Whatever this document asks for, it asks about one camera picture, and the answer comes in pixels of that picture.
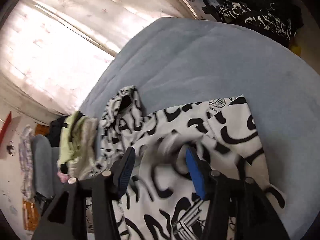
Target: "sheer curtain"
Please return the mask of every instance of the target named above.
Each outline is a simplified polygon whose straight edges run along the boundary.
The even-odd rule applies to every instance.
[[[4,75],[0,75],[0,108],[7,105],[18,114],[25,114],[38,123],[49,125],[59,117],[56,111],[45,108],[24,93]]]
[[[42,106],[76,110],[116,54],[185,0],[20,0],[0,31],[2,74]]]

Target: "fabric print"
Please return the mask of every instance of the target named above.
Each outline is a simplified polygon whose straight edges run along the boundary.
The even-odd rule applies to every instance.
[[[13,141],[10,141],[9,144],[7,145],[7,152],[11,156],[15,156],[16,155],[16,150],[15,150],[15,148],[13,146]]]
[[[19,161],[23,174],[21,192],[25,200],[31,200],[35,195],[35,189],[33,187],[33,157],[31,151],[32,133],[33,129],[30,125],[27,125],[22,131],[19,143]]]
[[[237,24],[258,31],[285,47],[288,47],[290,39],[296,36],[296,29],[292,29],[291,19],[280,19],[271,14],[270,9],[252,11],[241,2],[230,0],[219,4],[216,9],[226,23]]]
[[[195,194],[187,144],[229,178],[253,177],[276,210],[282,193],[268,181],[264,151],[244,96],[173,106],[144,115],[135,87],[118,91],[100,121],[101,157],[91,175],[109,169],[131,146],[136,163],[126,194],[114,205],[122,239],[199,239],[209,201]],[[229,218],[228,239],[235,218]]]
[[[87,233],[94,233],[93,215],[92,215],[92,198],[86,199],[85,220],[86,220],[86,225],[87,225]]]

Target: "bolt head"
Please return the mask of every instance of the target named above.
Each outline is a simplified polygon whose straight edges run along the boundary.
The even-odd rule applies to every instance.
[[[211,174],[211,176],[213,176],[213,177],[218,177],[218,176],[220,176],[220,171],[218,171],[218,170],[213,170],[213,171],[210,172],[210,174]]]
[[[109,177],[111,175],[111,171],[110,170],[105,170],[102,172],[102,176],[103,177]]]
[[[248,183],[248,184],[253,184],[254,183],[254,179],[251,178],[251,177],[247,177],[247,178],[245,178],[245,182]]]
[[[77,181],[76,177],[71,177],[68,179],[69,184],[74,184]]]

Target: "light blue blanket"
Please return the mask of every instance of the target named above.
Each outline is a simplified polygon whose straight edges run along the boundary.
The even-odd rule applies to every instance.
[[[281,219],[293,240],[304,235],[320,210],[320,76],[309,65],[246,28],[161,18],[128,42],[80,110],[100,118],[129,85],[147,113],[244,94],[270,182],[287,195]]]

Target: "gray cushion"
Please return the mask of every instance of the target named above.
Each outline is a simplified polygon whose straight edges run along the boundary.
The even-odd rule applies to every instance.
[[[147,113],[244,94],[270,181],[287,195],[282,222],[293,240],[303,236],[320,210],[320,76],[301,58],[240,26],[161,18],[128,42],[81,111],[100,118],[128,85]]]
[[[45,197],[52,197],[63,186],[57,176],[59,147],[51,148],[49,140],[38,134],[31,140],[31,150],[35,190]]]
[[[45,197],[52,197],[52,151],[50,142],[45,136],[38,134],[31,140],[31,150],[35,190]]]

